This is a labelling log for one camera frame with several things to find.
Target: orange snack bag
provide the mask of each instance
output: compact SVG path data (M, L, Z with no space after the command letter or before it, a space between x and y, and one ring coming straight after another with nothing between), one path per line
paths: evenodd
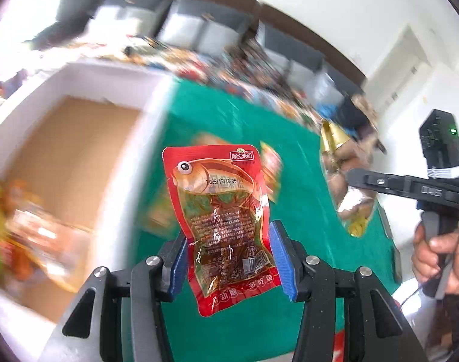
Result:
M189 242L189 284L210 316L280 284L258 151L250 145L163 151L171 201Z

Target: human hand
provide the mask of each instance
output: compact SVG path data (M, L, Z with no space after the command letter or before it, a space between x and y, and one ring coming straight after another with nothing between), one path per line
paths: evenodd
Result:
M427 243L423 224L417 226L414 236L412 270L419 283L426 282L439 272L438 253L453 253L458 240L459 229L453 233L431 238ZM459 295L459 246L449 275L446 294Z

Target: cluttered table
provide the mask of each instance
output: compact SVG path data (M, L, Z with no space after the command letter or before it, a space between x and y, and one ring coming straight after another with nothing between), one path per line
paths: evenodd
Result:
M320 137L242 98L190 81L178 84L153 151L134 225L131 265L157 252L179 232L166 193L162 150L224 142L252 144L260 152L267 145L279 154L280 191L270 202L270 220L280 219L289 236L301 241L309 254L345 270L369 266L390 293L397 289L393 242L386 237L378 213L361 238L349 235L337 217L320 164ZM163 306L173 354L180 361L250 361L290 352L302 308L277 287L203 318L187 282L176 301ZM337 330L343 328L343 304L337 305L336 325Z

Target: fish illustration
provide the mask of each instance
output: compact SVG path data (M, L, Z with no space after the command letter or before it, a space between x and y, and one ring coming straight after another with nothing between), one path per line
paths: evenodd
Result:
M197 194L215 194L228 190L256 193L250 175L231 160L198 159L182 161L173 169L174 184L185 191Z

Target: snack bag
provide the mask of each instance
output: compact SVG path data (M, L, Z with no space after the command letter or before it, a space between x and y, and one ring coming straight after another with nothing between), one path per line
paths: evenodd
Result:
M15 210L5 227L9 231L7 242L14 246L11 268L18 280L31 275L32 266L26 265L31 260L60 287L77 292L85 277L83 257L90 239L87 231L62 223L29 201Z
M265 179L268 199L276 203L280 192L280 174L282 172L282 158L272 147L263 141L261 145L261 165L263 167L263 177Z
M217 144L229 143L207 132L197 134L193 140L193 145L195 146ZM173 235L177 223L176 215L174 213L173 204L171 203L171 198L169 197L168 186L164 179L162 179L160 183L156 193L156 199L150 204L149 208L142 213L140 218L141 227L144 231L167 240L176 238L176 236Z
M376 193L348 186L345 174L354 167L370 167L377 136L356 142L328 121L322 123L321 136L322 169L337 215L351 236L362 237L373 214Z
M270 210L250 145L168 147L164 170L189 242L189 284L204 317L280 284L268 237Z

